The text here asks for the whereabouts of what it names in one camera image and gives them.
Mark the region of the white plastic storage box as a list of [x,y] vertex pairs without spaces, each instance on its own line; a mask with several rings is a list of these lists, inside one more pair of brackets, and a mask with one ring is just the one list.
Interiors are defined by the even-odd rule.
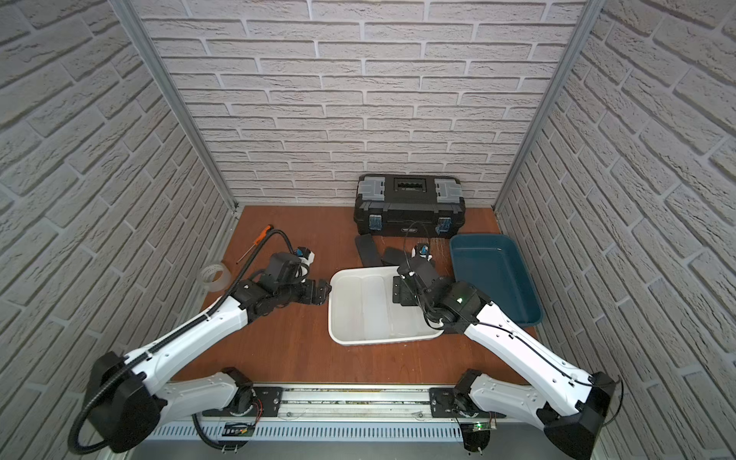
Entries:
[[351,268],[330,281],[328,329],[342,346],[363,346],[431,340],[440,330],[427,326],[418,306],[403,306],[394,299],[401,284],[396,266]]

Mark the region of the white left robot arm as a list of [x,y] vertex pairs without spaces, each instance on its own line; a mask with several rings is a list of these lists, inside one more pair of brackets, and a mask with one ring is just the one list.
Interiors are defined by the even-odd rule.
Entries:
[[261,416],[264,406],[252,381],[234,367],[193,381],[172,378],[228,335],[278,308],[324,304],[331,287],[310,278],[313,261],[306,247],[276,253],[266,269],[235,283],[230,293],[164,337],[124,356],[108,352],[98,358],[69,434],[69,450],[126,452],[162,425],[207,410]]

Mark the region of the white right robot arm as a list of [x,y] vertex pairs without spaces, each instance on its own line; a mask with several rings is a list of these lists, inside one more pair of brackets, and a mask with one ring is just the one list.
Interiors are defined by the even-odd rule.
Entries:
[[474,285],[450,281],[430,260],[421,256],[406,260],[398,267],[398,277],[418,300],[429,327],[464,334],[526,381],[506,383],[469,369],[452,389],[450,412],[509,416],[540,429],[567,456],[591,458],[616,381],[555,355]]

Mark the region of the long black pencil case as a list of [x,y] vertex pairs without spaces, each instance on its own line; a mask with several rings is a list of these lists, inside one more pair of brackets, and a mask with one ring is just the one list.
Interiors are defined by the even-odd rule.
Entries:
[[383,266],[383,259],[372,235],[358,235],[355,239],[355,244],[358,256],[360,256],[361,263],[365,268],[379,268]]

